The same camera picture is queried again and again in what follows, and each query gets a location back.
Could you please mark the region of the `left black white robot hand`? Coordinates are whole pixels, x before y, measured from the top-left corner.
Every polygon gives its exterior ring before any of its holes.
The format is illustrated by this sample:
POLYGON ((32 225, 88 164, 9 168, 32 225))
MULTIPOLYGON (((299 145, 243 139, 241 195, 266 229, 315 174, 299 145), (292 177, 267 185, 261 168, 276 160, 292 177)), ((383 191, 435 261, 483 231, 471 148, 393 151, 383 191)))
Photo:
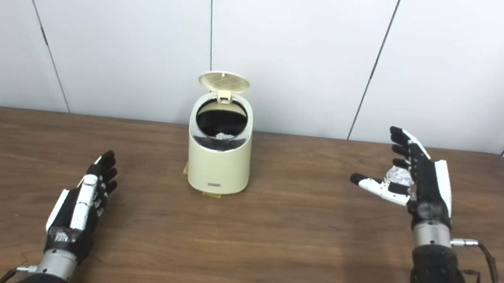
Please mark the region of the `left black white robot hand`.
POLYGON ((94 247, 97 226, 117 188, 116 157, 106 151, 73 189, 63 189, 48 218, 44 251, 64 250, 80 264, 94 247))

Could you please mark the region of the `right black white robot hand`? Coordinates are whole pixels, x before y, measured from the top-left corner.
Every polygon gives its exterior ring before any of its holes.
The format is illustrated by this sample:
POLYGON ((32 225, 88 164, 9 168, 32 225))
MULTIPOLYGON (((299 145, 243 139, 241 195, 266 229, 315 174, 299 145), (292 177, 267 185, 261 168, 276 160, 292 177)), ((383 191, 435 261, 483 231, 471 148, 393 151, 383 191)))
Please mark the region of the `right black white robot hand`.
POLYGON ((434 161, 413 134, 391 126, 392 151, 402 156, 392 160, 384 178, 353 173, 350 181, 364 191, 405 206, 412 215, 412 226, 435 222, 452 229, 452 189, 447 162, 434 161))

